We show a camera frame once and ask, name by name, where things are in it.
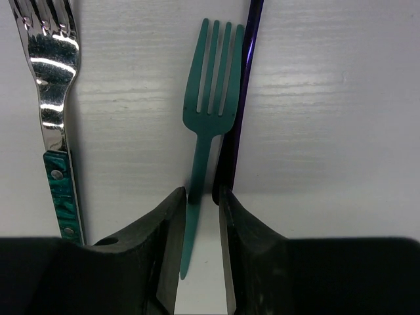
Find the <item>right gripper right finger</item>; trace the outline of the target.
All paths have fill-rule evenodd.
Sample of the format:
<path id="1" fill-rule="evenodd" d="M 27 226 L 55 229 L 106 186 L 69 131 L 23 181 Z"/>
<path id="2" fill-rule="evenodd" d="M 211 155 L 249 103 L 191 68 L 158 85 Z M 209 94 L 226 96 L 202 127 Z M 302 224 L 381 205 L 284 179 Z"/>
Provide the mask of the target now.
<path id="1" fill-rule="evenodd" d="M 287 238 L 219 190 L 219 223 L 229 314 L 288 314 Z"/>

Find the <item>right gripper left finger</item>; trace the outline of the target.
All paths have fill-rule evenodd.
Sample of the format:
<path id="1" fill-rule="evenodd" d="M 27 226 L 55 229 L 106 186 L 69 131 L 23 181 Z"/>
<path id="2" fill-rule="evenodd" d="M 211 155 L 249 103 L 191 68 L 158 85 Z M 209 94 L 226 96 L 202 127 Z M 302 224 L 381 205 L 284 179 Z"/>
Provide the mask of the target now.
<path id="1" fill-rule="evenodd" d="M 174 314 L 184 240 L 186 190 L 96 242 L 102 279 L 94 314 Z"/>

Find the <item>purple metallic fork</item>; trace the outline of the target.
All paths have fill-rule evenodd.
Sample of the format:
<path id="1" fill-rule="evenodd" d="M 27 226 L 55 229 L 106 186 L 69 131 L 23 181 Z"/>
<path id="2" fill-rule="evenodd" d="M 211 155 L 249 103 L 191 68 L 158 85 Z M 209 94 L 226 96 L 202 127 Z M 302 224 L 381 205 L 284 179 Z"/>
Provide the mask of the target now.
<path id="1" fill-rule="evenodd" d="M 234 185 L 247 88 L 263 4 L 263 0 L 252 0 L 249 6 L 241 53 L 241 85 L 236 118 L 231 130 L 223 136 L 213 181 L 212 199 L 217 205 L 219 204 L 220 187 L 226 186 L 232 189 Z"/>

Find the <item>teal plastic fork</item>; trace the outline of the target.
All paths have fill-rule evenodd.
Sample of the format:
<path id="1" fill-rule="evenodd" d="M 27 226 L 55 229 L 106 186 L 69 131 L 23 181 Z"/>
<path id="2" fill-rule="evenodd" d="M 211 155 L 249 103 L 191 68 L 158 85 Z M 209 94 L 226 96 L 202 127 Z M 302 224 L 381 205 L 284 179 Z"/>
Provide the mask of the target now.
<path id="1" fill-rule="evenodd" d="M 231 130 L 238 108 L 245 28 L 237 25 L 232 36 L 232 24 L 228 22 L 223 40 L 219 41 L 219 26 L 218 20 L 213 22 L 208 40 L 209 20 L 203 20 L 184 95 L 182 121 L 197 139 L 186 206 L 179 272 L 182 280 L 187 276 L 194 248 L 211 143 L 214 137 Z"/>

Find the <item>green handled fork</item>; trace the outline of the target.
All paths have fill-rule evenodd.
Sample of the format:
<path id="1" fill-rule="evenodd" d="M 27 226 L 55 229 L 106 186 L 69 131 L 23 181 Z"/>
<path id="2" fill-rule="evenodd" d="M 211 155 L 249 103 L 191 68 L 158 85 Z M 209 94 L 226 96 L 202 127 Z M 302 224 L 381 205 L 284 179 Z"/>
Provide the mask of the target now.
<path id="1" fill-rule="evenodd" d="M 83 219 L 64 113 L 80 66 L 77 27 L 69 1 L 10 1 L 38 96 L 49 190 L 60 235 L 85 244 Z"/>

